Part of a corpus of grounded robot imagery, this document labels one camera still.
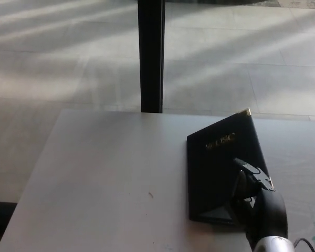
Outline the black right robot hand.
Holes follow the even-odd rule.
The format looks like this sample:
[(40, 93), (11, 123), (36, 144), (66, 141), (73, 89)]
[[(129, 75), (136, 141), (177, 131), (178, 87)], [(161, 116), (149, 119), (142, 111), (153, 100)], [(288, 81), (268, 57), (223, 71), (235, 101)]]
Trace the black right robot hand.
[(270, 176), (241, 159), (235, 158), (233, 163), (238, 177), (230, 206), (244, 228), (252, 251), (290, 248), (286, 206)]

